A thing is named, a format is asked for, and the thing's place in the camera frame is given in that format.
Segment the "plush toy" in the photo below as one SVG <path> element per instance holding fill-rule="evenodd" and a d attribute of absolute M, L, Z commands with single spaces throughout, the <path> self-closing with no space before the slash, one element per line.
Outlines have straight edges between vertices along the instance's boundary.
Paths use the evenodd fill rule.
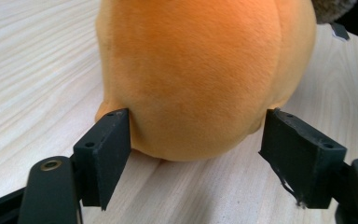
<path fill-rule="evenodd" d="M 103 102 L 127 107 L 132 147 L 169 161 L 218 156 L 283 105 L 310 59 L 310 0 L 103 0 Z"/>

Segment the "orange plush toy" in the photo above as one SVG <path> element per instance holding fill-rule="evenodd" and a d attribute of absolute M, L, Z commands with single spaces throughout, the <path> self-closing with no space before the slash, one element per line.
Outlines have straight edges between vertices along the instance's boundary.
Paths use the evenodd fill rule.
<path fill-rule="evenodd" d="M 127 107 L 132 147 L 169 161 L 218 156 L 283 105 L 310 59 L 310 0 L 103 0 L 104 98 Z"/>

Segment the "tabletop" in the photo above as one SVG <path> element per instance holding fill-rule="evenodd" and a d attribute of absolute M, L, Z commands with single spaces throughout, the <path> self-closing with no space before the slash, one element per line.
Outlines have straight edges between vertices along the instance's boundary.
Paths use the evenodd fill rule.
<path fill-rule="evenodd" d="M 98 0 L 0 1 L 0 197 L 23 188 L 30 168 L 70 156 L 103 98 L 94 30 Z M 358 37 L 317 27 L 310 64 L 282 111 L 358 158 Z M 85 223 L 335 223 L 296 206 L 259 155 L 262 129 L 207 161 L 170 162 L 133 151 L 105 212 Z"/>

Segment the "wooden table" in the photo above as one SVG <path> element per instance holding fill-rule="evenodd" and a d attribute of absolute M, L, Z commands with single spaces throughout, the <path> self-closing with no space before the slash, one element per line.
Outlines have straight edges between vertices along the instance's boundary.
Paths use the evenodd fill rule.
<path fill-rule="evenodd" d="M 72 154 L 92 126 L 103 85 L 97 0 L 0 1 L 0 197 L 25 186 L 29 169 Z M 358 158 L 358 37 L 319 26 L 307 72 L 283 111 Z M 257 151 L 261 130 L 208 161 L 168 162 L 132 152 L 107 211 L 85 223 L 335 223 L 295 199 Z"/>

